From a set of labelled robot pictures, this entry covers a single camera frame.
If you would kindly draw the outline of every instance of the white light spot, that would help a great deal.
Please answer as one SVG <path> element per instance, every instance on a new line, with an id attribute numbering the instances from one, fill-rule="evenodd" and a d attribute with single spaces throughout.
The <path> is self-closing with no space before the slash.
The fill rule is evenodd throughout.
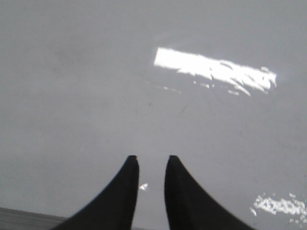
<path id="1" fill-rule="evenodd" d="M 261 69 L 262 71 L 269 72 L 269 69 L 268 69 L 267 67 L 265 67 L 265 66 L 261 66 L 260 69 Z"/>
<path id="2" fill-rule="evenodd" d="M 256 213 L 256 211 L 253 208 L 249 207 L 249 209 L 252 212 L 252 214 L 254 214 L 254 216 L 257 216 L 257 213 Z"/>
<path id="3" fill-rule="evenodd" d="M 143 191 L 147 191 L 148 190 L 148 183 L 142 184 L 139 189 L 143 190 Z"/>
<path id="4" fill-rule="evenodd" d="M 228 90 L 228 92 L 230 93 L 230 94 L 233 94 L 233 95 L 239 95 L 239 92 L 235 92 L 235 91 L 232 91 L 232 90 Z"/>
<path id="5" fill-rule="evenodd" d="M 164 89 L 164 90 L 168 90 L 168 91 L 172 91 L 172 92 L 181 93 L 180 90 L 176 90 L 176 89 L 173 89 L 173 88 L 169 88 L 169 87 L 167 87 L 167 86 L 164 86 L 163 89 Z"/>
<path id="6" fill-rule="evenodd" d="M 292 198 L 296 198 L 296 195 L 294 195 L 292 193 L 289 193 L 289 196 L 292 197 Z"/>

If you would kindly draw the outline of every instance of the gray floor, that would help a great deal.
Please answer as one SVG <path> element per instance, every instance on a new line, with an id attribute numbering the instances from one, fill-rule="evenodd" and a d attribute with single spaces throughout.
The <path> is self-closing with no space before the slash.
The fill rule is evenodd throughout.
<path id="1" fill-rule="evenodd" d="M 49 230 L 66 218 L 0 207 L 0 230 Z"/>
<path id="2" fill-rule="evenodd" d="M 306 228 L 306 9 L 286 0 L 0 1 L 0 207 L 71 216 L 134 154 L 149 187 L 133 225 L 167 229 L 174 154 L 249 225 Z M 155 65 L 159 47 L 193 64 Z M 277 86 L 245 84 L 248 96 L 228 82 L 237 70 L 202 57 L 267 67 Z"/>

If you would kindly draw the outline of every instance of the bright light patch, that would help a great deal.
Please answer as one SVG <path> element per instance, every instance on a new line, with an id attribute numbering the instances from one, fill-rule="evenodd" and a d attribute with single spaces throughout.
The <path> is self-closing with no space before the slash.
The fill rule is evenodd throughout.
<path id="1" fill-rule="evenodd" d="M 142 184 L 139 189 L 143 190 L 143 191 L 147 191 L 148 190 L 148 183 Z"/>
<path id="2" fill-rule="evenodd" d="M 238 92 L 235 92 L 235 91 L 232 91 L 232 90 L 228 90 L 228 92 L 230 93 L 230 94 L 233 94 L 233 95 L 239 95 L 239 93 Z"/>
<path id="3" fill-rule="evenodd" d="M 305 203 L 303 201 L 296 200 L 296 196 L 294 194 L 289 194 L 292 200 L 280 199 L 273 200 L 272 198 L 263 198 L 258 196 L 256 201 L 254 202 L 254 207 L 258 209 L 262 209 L 266 212 L 269 212 L 273 215 L 276 215 L 278 212 L 282 212 L 284 214 L 290 214 L 292 216 L 299 216 L 299 218 L 294 219 L 291 218 L 289 222 L 298 223 L 307 223 L 307 209 L 305 207 Z"/>
<path id="4" fill-rule="evenodd" d="M 176 69 L 177 73 L 199 75 L 211 81 L 213 79 L 222 81 L 233 85 L 234 89 L 248 96 L 250 96 L 249 88 L 267 93 L 271 84 L 276 87 L 277 75 L 266 67 L 255 69 L 227 60 L 216 60 L 199 54 L 184 53 L 162 47 L 157 50 L 154 65 Z"/>
<path id="5" fill-rule="evenodd" d="M 254 214 L 254 216 L 257 216 L 257 213 L 253 208 L 249 207 L 249 209 L 250 209 L 251 213 Z"/>

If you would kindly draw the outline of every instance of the smooth gray surface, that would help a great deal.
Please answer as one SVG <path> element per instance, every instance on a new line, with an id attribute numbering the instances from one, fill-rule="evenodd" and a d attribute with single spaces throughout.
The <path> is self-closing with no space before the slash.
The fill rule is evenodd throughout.
<path id="1" fill-rule="evenodd" d="M 281 0 L 0 1 L 0 207 L 70 216 L 135 154 L 149 190 L 133 225 L 167 229 L 174 154 L 246 223 L 299 228 L 289 223 L 297 215 L 255 217 L 249 207 L 263 193 L 307 195 L 306 9 Z M 266 66 L 277 87 L 248 97 L 194 85 L 154 66 L 158 47 Z"/>

